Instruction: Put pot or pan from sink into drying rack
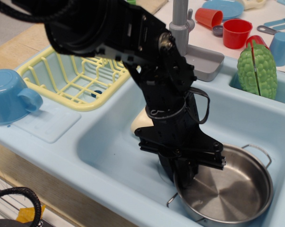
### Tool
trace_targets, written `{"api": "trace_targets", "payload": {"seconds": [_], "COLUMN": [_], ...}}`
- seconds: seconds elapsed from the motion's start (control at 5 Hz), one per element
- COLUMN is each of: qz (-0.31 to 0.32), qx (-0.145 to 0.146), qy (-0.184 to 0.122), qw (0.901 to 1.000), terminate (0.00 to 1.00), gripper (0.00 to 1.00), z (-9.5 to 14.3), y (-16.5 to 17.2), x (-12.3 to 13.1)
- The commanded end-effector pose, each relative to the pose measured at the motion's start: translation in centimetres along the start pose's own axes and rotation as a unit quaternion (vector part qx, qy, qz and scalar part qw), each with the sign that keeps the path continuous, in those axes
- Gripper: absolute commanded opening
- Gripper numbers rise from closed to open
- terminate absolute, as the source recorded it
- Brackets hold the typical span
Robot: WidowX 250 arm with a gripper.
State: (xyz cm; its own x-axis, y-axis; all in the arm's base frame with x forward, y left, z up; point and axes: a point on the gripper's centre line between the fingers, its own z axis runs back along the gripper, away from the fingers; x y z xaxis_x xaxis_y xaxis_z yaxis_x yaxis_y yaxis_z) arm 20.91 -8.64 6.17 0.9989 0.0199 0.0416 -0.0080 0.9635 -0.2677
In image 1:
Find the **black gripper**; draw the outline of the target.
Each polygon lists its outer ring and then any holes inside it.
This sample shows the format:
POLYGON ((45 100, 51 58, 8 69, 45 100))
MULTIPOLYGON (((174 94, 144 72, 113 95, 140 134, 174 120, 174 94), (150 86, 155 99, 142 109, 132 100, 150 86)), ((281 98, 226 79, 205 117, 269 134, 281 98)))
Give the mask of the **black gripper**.
POLYGON ((200 129, 193 94, 186 95, 173 110, 158 111, 145 107, 153 126, 140 127, 140 149, 158 154, 160 164, 171 182, 189 187, 199 171, 198 165, 223 169, 223 145, 200 129))

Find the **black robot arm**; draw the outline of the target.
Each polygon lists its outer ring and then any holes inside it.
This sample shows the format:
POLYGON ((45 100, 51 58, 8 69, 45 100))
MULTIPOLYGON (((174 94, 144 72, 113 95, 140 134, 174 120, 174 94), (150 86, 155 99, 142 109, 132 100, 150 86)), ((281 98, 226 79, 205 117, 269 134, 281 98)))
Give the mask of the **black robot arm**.
POLYGON ((140 127, 143 151, 155 153, 170 178, 190 185, 199 166, 223 169, 223 145, 203 133, 192 87, 194 67, 179 53, 165 23, 124 0, 15 0, 16 10, 0 1, 0 12, 44 24, 60 54, 121 61, 142 90, 153 125, 140 127))

